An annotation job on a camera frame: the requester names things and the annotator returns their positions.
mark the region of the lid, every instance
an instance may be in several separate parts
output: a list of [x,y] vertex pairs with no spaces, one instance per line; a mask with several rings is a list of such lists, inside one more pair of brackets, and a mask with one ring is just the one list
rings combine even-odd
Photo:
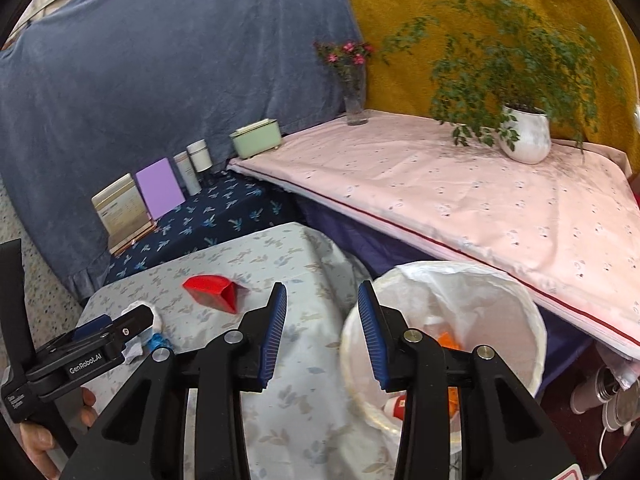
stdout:
[[616,402],[616,418],[624,426],[636,418],[638,399],[640,398],[640,382],[636,381],[628,390],[621,390],[614,399]]
[[612,399],[602,405],[602,425],[609,433],[613,433],[624,426],[616,418],[616,399]]
[[204,139],[196,140],[193,144],[187,146],[187,151],[189,153],[199,152],[200,150],[204,150],[207,147],[207,141]]
[[252,123],[247,126],[243,126],[242,128],[238,128],[234,131],[229,137],[237,137],[238,135],[245,134],[250,132],[251,130],[255,130],[256,128],[260,128],[261,126],[266,126],[267,124],[274,123],[276,119],[263,119],[258,121],[257,123]]

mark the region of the blue cloth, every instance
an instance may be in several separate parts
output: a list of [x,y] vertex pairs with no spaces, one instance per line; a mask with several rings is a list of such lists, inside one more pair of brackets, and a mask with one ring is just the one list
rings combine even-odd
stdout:
[[149,342],[145,345],[149,352],[153,352],[156,348],[168,348],[169,350],[173,350],[174,346],[167,339],[162,337],[162,334],[153,334]]
[[0,52],[0,174],[64,285],[87,297],[110,254],[91,197],[236,128],[332,120],[340,88],[314,40],[359,39],[348,0],[72,0]]
[[[343,251],[356,256],[373,278],[398,265],[437,260],[430,254],[333,209],[301,196],[296,199],[309,227],[323,232]],[[587,349],[593,339],[548,310],[538,308],[546,327],[545,371],[540,386],[542,391]]]
[[112,258],[105,285],[222,242],[300,222],[293,196],[253,178],[221,173],[213,186],[158,221],[158,228]]

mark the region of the white flower pot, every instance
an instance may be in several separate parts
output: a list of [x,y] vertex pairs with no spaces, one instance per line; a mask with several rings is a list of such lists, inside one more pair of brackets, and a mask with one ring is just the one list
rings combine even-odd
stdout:
[[517,121],[508,121],[504,127],[517,131],[519,139],[515,143],[515,150],[507,145],[505,140],[498,138],[500,147],[509,157],[524,164],[542,162],[551,151],[551,135],[549,134],[549,119],[540,110],[539,114],[520,112],[503,107],[505,114],[516,117]]

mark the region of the gray-blue cloth backdrop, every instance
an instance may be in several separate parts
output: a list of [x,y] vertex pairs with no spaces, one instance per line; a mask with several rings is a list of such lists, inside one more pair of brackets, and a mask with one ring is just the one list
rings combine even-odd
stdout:
[[233,152],[263,118],[292,133],[341,110],[314,40],[359,38],[348,0],[72,0],[0,53],[0,174],[79,298],[105,278],[91,197],[205,138]]

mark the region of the bottle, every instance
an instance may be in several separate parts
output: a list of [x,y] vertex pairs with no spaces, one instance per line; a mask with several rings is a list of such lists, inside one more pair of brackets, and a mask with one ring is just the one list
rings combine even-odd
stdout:
[[391,397],[382,408],[385,415],[389,418],[399,418],[404,420],[404,405],[406,403],[406,394],[402,394],[399,397]]
[[215,184],[213,176],[213,162],[209,156],[207,143],[204,139],[197,140],[193,144],[187,146],[187,151],[191,157],[193,167],[196,170],[196,176],[201,186],[211,187]]
[[601,367],[585,382],[576,386],[569,406],[576,415],[609,402],[620,389],[620,384],[606,366]]
[[174,161],[175,165],[178,167],[178,171],[180,171],[180,174],[182,175],[182,180],[184,181],[184,185],[187,187],[189,195],[197,195],[202,188],[200,187],[195,171],[193,171],[189,154],[187,152],[180,152],[174,156]]

